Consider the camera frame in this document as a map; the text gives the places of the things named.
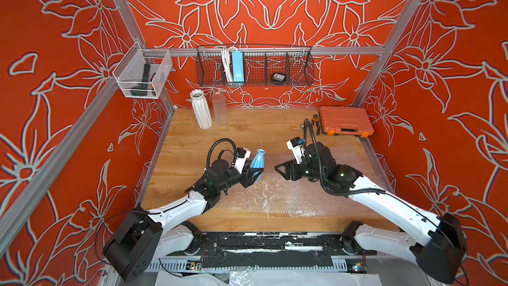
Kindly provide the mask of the bubble wrap sheet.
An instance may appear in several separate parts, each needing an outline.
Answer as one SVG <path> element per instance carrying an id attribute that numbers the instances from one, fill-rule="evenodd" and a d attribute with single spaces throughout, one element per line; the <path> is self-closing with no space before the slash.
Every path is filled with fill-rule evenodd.
<path id="1" fill-rule="evenodd" d="M 345 198 L 371 198 L 388 192 L 370 181 L 362 172 L 338 164 L 330 149 L 318 142 L 303 149 L 301 162 L 293 161 L 290 180 L 318 182 L 329 195 Z"/>
<path id="2" fill-rule="evenodd" d="M 275 166 L 290 160 L 291 154 L 268 152 L 265 155 L 265 171 L 261 179 L 248 188 L 238 184 L 222 195 L 216 205 L 219 210 L 247 211 L 254 213 L 295 214 L 303 203 L 300 185 L 285 180 L 275 171 Z"/>

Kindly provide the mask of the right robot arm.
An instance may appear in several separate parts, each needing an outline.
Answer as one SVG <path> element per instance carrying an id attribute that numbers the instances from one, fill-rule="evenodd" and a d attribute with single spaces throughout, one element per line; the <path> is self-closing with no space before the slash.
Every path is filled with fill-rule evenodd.
<path id="1" fill-rule="evenodd" d="M 425 211 L 382 189 L 357 169 L 337 164 L 329 148 L 320 142 L 307 145 L 296 137 L 287 146 L 294 159 L 281 164 L 284 179 L 317 181 L 326 193 L 360 203 L 399 228 L 394 232 L 352 221 L 341 233 L 344 252 L 389 254 L 416 264 L 438 282 L 455 282 L 467 251 L 462 226 L 455 216 Z"/>

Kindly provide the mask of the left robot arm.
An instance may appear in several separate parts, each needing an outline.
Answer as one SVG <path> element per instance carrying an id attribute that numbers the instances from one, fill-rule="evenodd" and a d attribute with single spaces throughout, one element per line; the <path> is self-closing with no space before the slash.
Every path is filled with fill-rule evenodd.
<path id="1" fill-rule="evenodd" d="M 253 166 L 251 160 L 246 160 L 242 169 L 225 160 L 216 160 L 177 201 L 149 211 L 141 207 L 129 211 L 103 246 L 103 256 L 121 279 L 130 283 L 139 278 L 153 260 L 174 252 L 198 249 L 196 239 L 201 231 L 190 218 L 209 211 L 221 194 L 234 185 L 244 188 L 253 185 L 263 171 L 262 167 Z"/>

